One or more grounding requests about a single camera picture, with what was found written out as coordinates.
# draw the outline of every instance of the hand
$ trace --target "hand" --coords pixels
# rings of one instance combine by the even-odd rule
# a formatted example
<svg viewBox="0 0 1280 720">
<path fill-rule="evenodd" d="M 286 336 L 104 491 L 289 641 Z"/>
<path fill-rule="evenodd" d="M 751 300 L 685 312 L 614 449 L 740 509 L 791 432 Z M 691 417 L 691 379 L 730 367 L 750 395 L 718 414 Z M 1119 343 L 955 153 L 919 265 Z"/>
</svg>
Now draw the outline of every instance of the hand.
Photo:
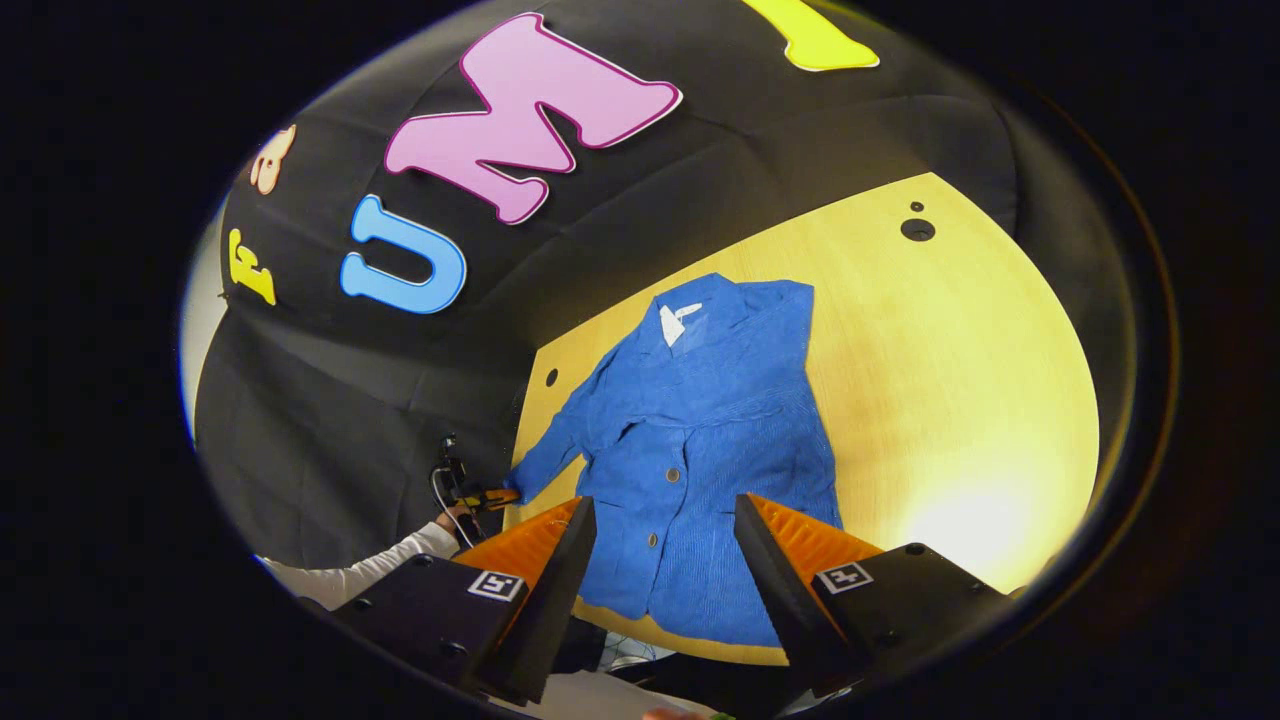
<svg viewBox="0 0 1280 720">
<path fill-rule="evenodd" d="M 435 519 L 435 524 L 444 528 L 449 533 L 454 533 L 458 529 L 458 524 L 454 523 L 453 519 L 457 518 L 458 515 L 470 515 L 470 514 L 471 510 L 468 510 L 466 505 L 458 503 L 454 505 L 453 507 L 449 507 L 444 512 L 440 512 L 440 516 Z"/>
<path fill-rule="evenodd" d="M 707 720 L 707 717 L 696 712 L 681 712 L 669 707 L 654 707 L 649 712 L 644 714 L 643 720 Z"/>
</svg>

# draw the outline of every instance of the cable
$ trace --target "cable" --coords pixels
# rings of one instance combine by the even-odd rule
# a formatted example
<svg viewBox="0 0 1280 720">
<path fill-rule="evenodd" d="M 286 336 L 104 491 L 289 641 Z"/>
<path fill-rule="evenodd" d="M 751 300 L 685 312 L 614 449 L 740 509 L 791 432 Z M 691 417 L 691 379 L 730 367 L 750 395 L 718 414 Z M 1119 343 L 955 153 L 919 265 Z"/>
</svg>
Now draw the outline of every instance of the cable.
<svg viewBox="0 0 1280 720">
<path fill-rule="evenodd" d="M 617 662 L 617 660 L 618 660 L 620 657 L 622 657 L 622 653 L 621 653 L 621 651 L 618 650 L 618 647 L 620 647 L 620 646 L 621 646 L 622 643 L 625 643 L 625 642 L 627 642 L 628 639 L 631 639 L 631 638 L 628 638 L 627 635 L 621 635 L 621 634 L 618 634 L 618 633 L 613 633 L 613 635 L 614 635 L 614 637 L 617 637 L 618 639 L 617 639 L 617 641 L 614 641 L 614 642 L 613 642 L 613 644 L 607 644 L 607 646 L 604 646 L 604 648 L 602 648 L 602 650 L 600 650 L 600 665 L 602 665 L 602 666 L 604 667 L 604 671 L 605 671 L 605 673 L 609 673 L 609 671 L 612 671 L 612 670 L 613 670 L 613 664 L 614 664 L 614 662 Z M 613 657 L 611 657 L 611 659 L 609 659 L 609 661 L 608 661 L 608 662 L 605 662 L 605 661 L 604 661 L 604 657 L 605 657 L 605 656 L 607 656 L 607 655 L 608 655 L 608 653 L 609 653 L 611 651 L 613 652 Z"/>
<path fill-rule="evenodd" d="M 471 515 L 471 521 L 475 523 L 476 534 L 480 536 L 480 542 L 489 539 L 489 533 L 484 532 L 484 528 L 480 527 L 480 519 L 476 518 L 475 510 L 471 510 L 467 514 Z"/>
<path fill-rule="evenodd" d="M 636 662 L 627 662 L 623 665 L 618 665 L 618 662 L 622 660 L 635 660 Z M 630 667 L 631 665 L 640 665 L 641 662 L 649 662 L 649 659 L 643 655 L 620 655 L 613 659 L 613 662 L 609 664 L 609 671 L 621 670 L 622 667 Z"/>
<path fill-rule="evenodd" d="M 867 678 L 861 678 L 861 679 L 858 680 L 858 683 L 854 683 L 854 684 L 849 685 L 847 688 L 840 688 L 838 691 L 836 691 L 836 692 L 828 694 L 827 697 L 819 700 L 818 702 L 810 705 L 805 710 L 810 710 L 810 708 L 814 708 L 814 707 L 820 707 L 823 705 L 827 705 L 827 701 L 836 700 L 837 697 L 845 697 L 846 694 L 854 692 L 854 688 L 858 687 L 858 684 L 861 683 L 865 679 Z"/>
<path fill-rule="evenodd" d="M 444 505 L 444 498 L 440 497 L 440 486 L 435 483 L 435 475 L 438 475 L 440 471 L 442 471 L 440 468 L 431 470 L 431 492 L 435 493 L 435 501 L 440 503 L 440 511 L 448 512 L 449 507 Z M 457 518 L 454 518 L 453 520 L 454 520 L 453 527 L 457 528 L 458 533 L 462 534 L 462 539 L 466 541 L 467 547 L 475 547 L 475 543 L 471 542 L 471 538 L 467 537 L 467 532 L 462 529 L 462 523 L 458 523 Z"/>
<path fill-rule="evenodd" d="M 604 653 L 609 652 L 611 650 L 613 651 L 613 660 L 609 661 L 608 669 L 605 670 L 607 673 L 612 673 L 613 670 L 616 670 L 617 667 L 614 666 L 614 664 L 618 660 L 622 660 L 622 659 L 634 657 L 634 659 L 640 660 L 643 662 L 654 662 L 654 661 L 658 660 L 658 650 L 654 648 L 654 646 L 652 643 L 643 643 L 643 642 L 640 642 L 640 641 L 637 641 L 637 639 L 635 639 L 632 637 L 628 637 L 628 635 L 617 635 L 617 637 L 618 637 L 617 642 L 614 642 L 613 644 L 605 646 L 604 650 L 600 652 L 600 657 L 603 660 Z M 621 652 L 618 651 L 618 647 L 622 643 L 627 642 L 627 641 L 631 641 L 631 642 L 636 643 L 637 646 L 640 646 L 640 655 L 621 655 Z"/>
</svg>

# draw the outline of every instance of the shirt collar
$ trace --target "shirt collar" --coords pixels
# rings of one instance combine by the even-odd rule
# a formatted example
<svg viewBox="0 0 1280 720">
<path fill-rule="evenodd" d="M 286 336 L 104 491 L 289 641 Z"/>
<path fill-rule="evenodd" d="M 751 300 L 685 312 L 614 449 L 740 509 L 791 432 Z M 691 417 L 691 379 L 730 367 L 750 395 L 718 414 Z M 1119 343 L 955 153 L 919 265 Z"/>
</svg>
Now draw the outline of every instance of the shirt collar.
<svg viewBox="0 0 1280 720">
<path fill-rule="evenodd" d="M 676 311 L 696 304 L 703 307 L 684 320 L 690 332 L 668 347 L 658 316 L 662 306 Z M 741 288 L 719 273 L 710 273 L 654 296 L 643 323 L 644 347 L 658 357 L 676 357 L 722 340 L 746 316 L 748 307 Z"/>
</svg>

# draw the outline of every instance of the person's arm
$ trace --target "person's arm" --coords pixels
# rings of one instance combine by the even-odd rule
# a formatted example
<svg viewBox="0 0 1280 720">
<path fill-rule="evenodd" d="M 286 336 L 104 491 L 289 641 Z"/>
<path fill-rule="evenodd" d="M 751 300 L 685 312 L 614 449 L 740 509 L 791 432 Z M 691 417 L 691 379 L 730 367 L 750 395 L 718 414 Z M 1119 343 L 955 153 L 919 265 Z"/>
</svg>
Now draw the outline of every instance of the person's arm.
<svg viewBox="0 0 1280 720">
<path fill-rule="evenodd" d="M 369 589 L 370 585 L 415 555 L 425 552 L 435 557 L 452 557 L 458 551 L 458 541 L 453 537 L 456 528 L 453 518 L 460 512 L 466 512 L 466 509 L 451 507 L 448 512 L 442 512 L 439 518 L 390 548 L 361 560 L 351 568 L 303 570 L 266 557 L 257 560 L 289 592 L 308 597 L 325 610 L 332 611 Z"/>
</svg>

